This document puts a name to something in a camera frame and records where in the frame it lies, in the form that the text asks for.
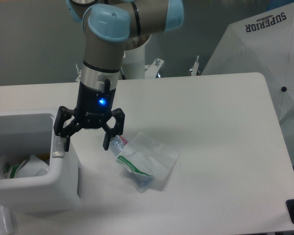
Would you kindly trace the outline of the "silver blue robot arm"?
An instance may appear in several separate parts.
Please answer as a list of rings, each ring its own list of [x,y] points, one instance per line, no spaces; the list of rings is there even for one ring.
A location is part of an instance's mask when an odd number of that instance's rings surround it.
[[[69,0],[67,7],[82,22],[86,37],[83,67],[74,109],[60,106],[53,126],[64,151],[81,129],[103,129],[103,148],[123,133],[125,115],[113,109],[126,42],[130,38],[167,32],[184,22],[180,0],[131,0],[118,4]]]

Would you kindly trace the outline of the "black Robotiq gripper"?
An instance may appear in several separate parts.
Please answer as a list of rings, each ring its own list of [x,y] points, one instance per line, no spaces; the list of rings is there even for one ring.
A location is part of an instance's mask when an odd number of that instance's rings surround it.
[[[56,136],[64,138],[64,151],[70,148],[71,136],[81,129],[100,129],[105,131],[103,140],[104,150],[108,150],[110,141],[116,135],[122,135],[125,114],[121,108],[112,109],[115,89],[111,89],[111,82],[104,81],[103,89],[96,90],[79,83],[77,103],[74,110],[60,106],[57,111],[53,130]],[[74,119],[64,126],[65,122]],[[115,119],[115,125],[110,128],[107,122]]]

